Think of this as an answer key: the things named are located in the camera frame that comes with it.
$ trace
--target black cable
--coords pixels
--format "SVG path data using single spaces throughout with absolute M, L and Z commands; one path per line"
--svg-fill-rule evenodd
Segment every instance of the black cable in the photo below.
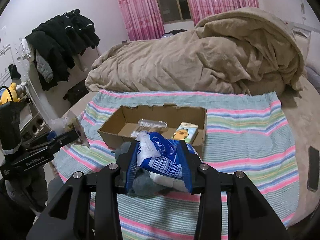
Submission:
M 9 95 L 10 95 L 10 97 L 11 97 L 11 101 L 13 101 L 13 98 L 12 98 L 12 95 L 11 95 L 11 92 L 10 92 L 9 88 L 8 88 L 7 86 L 2 86 L 2 87 L 0 87 L 0 90 L 1 90 L 2 88 L 5 88 L 5 89 L 9 92 Z

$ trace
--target striped towel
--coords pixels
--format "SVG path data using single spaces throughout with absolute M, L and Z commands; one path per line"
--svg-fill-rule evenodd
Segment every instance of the striped towel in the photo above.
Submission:
M 66 181 L 75 171 L 99 171 L 115 161 L 97 130 L 121 105 L 200 106 L 207 109 L 203 160 L 218 171 L 244 171 L 276 211 L 284 225 L 298 205 L 299 174 L 295 143 L 276 93 L 263 96 L 207 92 L 114 93 L 101 90 L 80 115 L 91 148 L 72 146 L 56 154 L 54 163 Z M 94 210 L 92 194 L 91 212 Z M 124 239 L 193 239 L 199 195 L 132 197 L 118 195 Z M 222 239 L 228 239 L 226 194 L 222 193 Z

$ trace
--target blue plastic package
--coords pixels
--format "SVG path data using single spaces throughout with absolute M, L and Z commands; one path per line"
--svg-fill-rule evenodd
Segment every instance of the blue plastic package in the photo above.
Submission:
M 165 139 L 157 132 L 139 132 L 137 138 L 137 165 L 145 170 L 182 179 L 181 164 L 178 157 L 179 141 Z M 190 153 L 197 154 L 194 148 L 187 143 Z

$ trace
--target hand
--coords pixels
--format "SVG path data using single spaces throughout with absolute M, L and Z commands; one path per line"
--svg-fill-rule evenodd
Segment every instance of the hand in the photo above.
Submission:
M 24 209 L 33 207 L 31 201 L 26 197 L 23 189 L 30 189 L 29 194 L 39 206 L 45 206 L 48 200 L 47 182 L 44 179 L 44 170 L 40 166 L 36 170 L 23 175 L 19 179 L 5 181 L 8 196 Z

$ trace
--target screw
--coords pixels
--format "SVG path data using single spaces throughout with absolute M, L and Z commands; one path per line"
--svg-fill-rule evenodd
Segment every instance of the screw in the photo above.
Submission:
M 74 177 L 75 179 L 79 179 L 79 178 L 81 178 L 81 176 L 82 176 L 82 173 L 79 172 L 79 171 L 77 171 L 77 172 L 75 172 L 75 173 L 73 174 L 73 177 Z
M 243 171 L 236 171 L 236 176 L 238 178 L 243 178 L 244 177 L 244 172 Z
M 205 171 L 205 170 L 209 169 L 209 165 L 206 164 L 206 163 L 201 163 L 201 164 L 199 165 L 199 168 L 200 168 L 201 170 Z
M 109 165 L 109 169 L 110 169 L 110 170 L 115 170 L 116 168 L 118 168 L 118 164 L 116 164 L 116 163 L 111 163 L 111 164 Z

